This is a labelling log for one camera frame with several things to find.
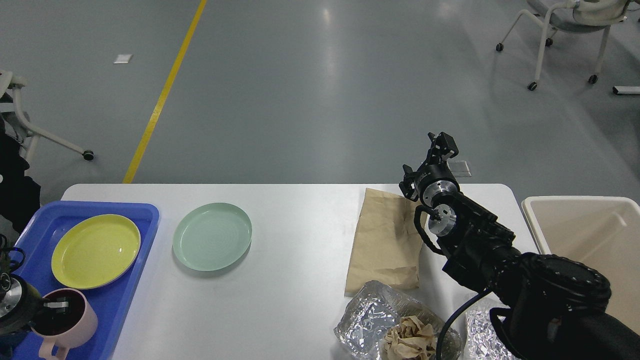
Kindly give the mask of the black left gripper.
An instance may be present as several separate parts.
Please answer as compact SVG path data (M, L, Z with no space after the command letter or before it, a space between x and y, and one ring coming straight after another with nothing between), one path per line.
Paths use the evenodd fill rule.
M0 287L0 335L3 337L30 331L42 312L48 316L70 313L69 296L42 297L20 276L2 275Z

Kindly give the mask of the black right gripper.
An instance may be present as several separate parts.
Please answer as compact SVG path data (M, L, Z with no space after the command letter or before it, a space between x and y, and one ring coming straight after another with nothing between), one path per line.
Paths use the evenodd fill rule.
M439 196L460 191L460 185L446 164L449 159L457 157L459 150L455 139L448 133L428 132L427 136L430 148L426 165L422 164L417 170L403 165L403 178L398 187L407 200L434 207Z

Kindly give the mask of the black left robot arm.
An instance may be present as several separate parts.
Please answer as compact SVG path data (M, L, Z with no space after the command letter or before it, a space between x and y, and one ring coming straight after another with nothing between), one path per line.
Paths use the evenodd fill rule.
M22 277L15 275L25 262L23 249L9 246L1 235L0 334L4 337L57 321L70 313L69 298L48 300Z

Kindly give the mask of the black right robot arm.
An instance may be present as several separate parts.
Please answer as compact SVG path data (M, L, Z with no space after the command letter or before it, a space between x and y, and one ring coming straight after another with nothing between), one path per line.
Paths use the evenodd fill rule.
M417 203L413 224L443 271L476 295L445 322L436 347L464 311L490 293L503 307L489 310L505 348L521 360L637 360L639 335L606 313L608 278L581 262L555 254L522 253L515 233L466 196L448 166L458 155L445 132L428 133L430 147L414 170L403 166L398 187Z

